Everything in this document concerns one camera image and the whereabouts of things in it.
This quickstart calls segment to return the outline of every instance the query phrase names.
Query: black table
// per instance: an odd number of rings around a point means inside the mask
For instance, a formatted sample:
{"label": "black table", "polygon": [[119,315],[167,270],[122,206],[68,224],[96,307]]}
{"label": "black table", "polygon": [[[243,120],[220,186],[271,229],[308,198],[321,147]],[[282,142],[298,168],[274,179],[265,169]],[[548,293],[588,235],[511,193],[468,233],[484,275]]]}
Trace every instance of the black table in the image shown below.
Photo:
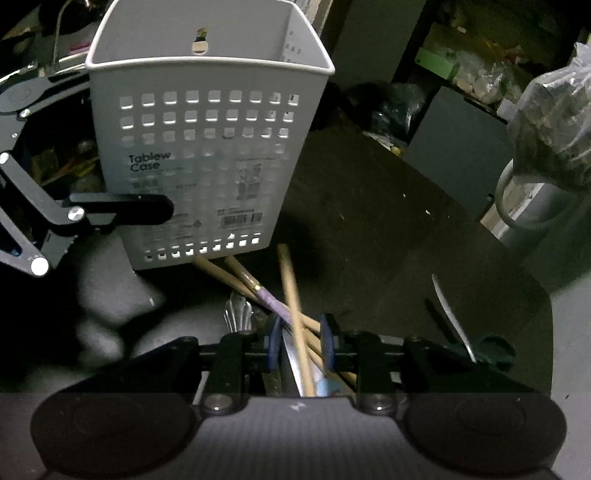
{"label": "black table", "polygon": [[[331,312],[345,329],[446,343],[436,323],[443,313],[431,283],[436,273],[468,335],[508,339],[517,349],[511,376],[550,390],[548,295],[451,198],[361,133],[309,135],[271,247],[239,256],[281,297],[279,242],[290,245],[307,313]],[[225,333],[227,287],[191,264],[135,274],[116,234],[79,242],[44,279],[5,269],[0,278],[3,301],[21,312],[2,315],[5,390],[51,390],[51,382],[31,380],[46,365],[88,373],[80,370],[81,362],[92,364],[85,342],[105,326],[130,354],[181,335],[210,343]]]}

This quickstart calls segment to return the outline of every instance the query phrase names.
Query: barcode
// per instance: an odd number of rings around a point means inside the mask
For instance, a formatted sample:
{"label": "barcode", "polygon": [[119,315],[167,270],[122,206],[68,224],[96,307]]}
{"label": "barcode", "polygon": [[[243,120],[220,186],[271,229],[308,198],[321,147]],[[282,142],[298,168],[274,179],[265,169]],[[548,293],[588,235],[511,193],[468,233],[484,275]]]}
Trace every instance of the barcode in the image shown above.
{"label": "barcode", "polygon": [[243,213],[241,215],[229,215],[222,218],[222,228],[228,228],[232,226],[252,225],[254,223],[260,223],[262,220],[262,212],[258,213]]}

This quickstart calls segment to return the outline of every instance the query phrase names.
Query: clear plastic bag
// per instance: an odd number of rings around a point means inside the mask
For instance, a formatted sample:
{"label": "clear plastic bag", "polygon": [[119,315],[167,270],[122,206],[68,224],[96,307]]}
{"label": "clear plastic bag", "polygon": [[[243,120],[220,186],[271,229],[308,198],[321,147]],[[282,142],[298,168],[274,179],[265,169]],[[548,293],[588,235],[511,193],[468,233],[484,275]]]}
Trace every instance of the clear plastic bag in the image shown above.
{"label": "clear plastic bag", "polygon": [[534,79],[508,125],[515,174],[564,190],[591,191],[591,48]]}
{"label": "clear plastic bag", "polygon": [[371,131],[392,140],[407,142],[411,136],[414,120],[425,106],[425,94],[412,83],[384,85],[386,99],[372,112]]}

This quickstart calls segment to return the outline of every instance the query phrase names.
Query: wooden chopstick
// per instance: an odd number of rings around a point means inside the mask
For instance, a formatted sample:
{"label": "wooden chopstick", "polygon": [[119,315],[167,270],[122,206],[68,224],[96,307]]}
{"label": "wooden chopstick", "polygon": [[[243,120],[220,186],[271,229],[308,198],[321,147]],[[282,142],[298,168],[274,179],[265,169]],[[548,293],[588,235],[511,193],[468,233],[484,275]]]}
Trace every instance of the wooden chopstick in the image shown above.
{"label": "wooden chopstick", "polygon": [[291,328],[294,336],[295,349],[300,363],[301,383],[306,397],[314,397],[314,382],[310,371],[310,363],[304,339],[304,324],[300,313],[300,298],[297,291],[296,277],[291,263],[290,252],[285,244],[277,246],[279,264],[281,267],[281,279],[287,304],[291,310]]}
{"label": "wooden chopstick", "polygon": [[[243,295],[244,297],[248,298],[249,300],[252,300],[256,303],[260,303],[262,306],[267,307],[267,305],[265,305],[262,302],[262,300],[257,298],[257,296],[254,293],[252,293],[250,291],[250,289],[240,279],[236,278],[231,273],[228,273],[223,268],[218,267],[216,264],[210,262],[209,260],[207,260],[201,256],[196,256],[193,259],[193,264],[197,268],[199,268],[200,270],[204,271],[208,275],[211,275],[213,278],[222,282],[223,284],[227,285],[228,287],[234,289],[239,294]],[[256,279],[252,275],[249,274],[249,276],[256,281]],[[306,324],[306,327],[309,330],[311,330],[312,332],[319,335],[320,334],[320,323],[317,322],[316,320],[304,315],[304,314],[302,314],[302,316],[304,317],[304,323]],[[317,355],[319,355],[318,358],[322,357],[322,350],[320,348],[320,340],[316,336],[312,335],[310,333],[310,331],[308,331],[308,330],[304,330],[304,335],[306,337],[306,341],[308,343],[308,346],[310,347],[310,350],[317,352]],[[355,386],[355,384],[357,382],[357,375],[355,375],[354,373],[351,373],[351,372],[340,372],[339,375],[341,377],[343,377],[350,385]]]}
{"label": "wooden chopstick", "polygon": [[[289,321],[291,313],[287,305],[277,300],[261,283],[242,265],[236,257],[230,255],[225,259],[226,265],[232,269],[232,271],[238,275],[238,278],[250,288],[252,293],[259,298],[258,302],[263,306],[270,308],[276,312],[279,316]],[[306,315],[303,315],[303,322],[306,328],[312,330],[316,335],[320,334],[320,322],[317,322]]]}

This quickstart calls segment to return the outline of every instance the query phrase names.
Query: silver bolt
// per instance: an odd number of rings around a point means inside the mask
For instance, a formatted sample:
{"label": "silver bolt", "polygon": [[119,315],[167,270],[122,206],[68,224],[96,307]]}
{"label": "silver bolt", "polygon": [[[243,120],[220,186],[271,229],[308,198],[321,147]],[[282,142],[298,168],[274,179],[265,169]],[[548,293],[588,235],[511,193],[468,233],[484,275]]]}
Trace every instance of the silver bolt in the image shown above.
{"label": "silver bolt", "polygon": [[392,397],[381,393],[370,395],[366,398],[364,403],[367,408],[375,411],[389,410],[394,406],[394,400]]}
{"label": "silver bolt", "polygon": [[208,395],[203,404],[209,409],[213,411],[225,411],[232,406],[232,399],[227,395],[223,395],[221,393],[214,393],[212,395]]}
{"label": "silver bolt", "polygon": [[49,270],[49,262],[43,257],[33,258],[31,262],[31,271],[33,275],[37,277],[42,277],[45,275]]}
{"label": "silver bolt", "polygon": [[77,222],[78,220],[82,220],[84,217],[84,209],[82,207],[72,207],[68,212],[68,218],[72,222]]}

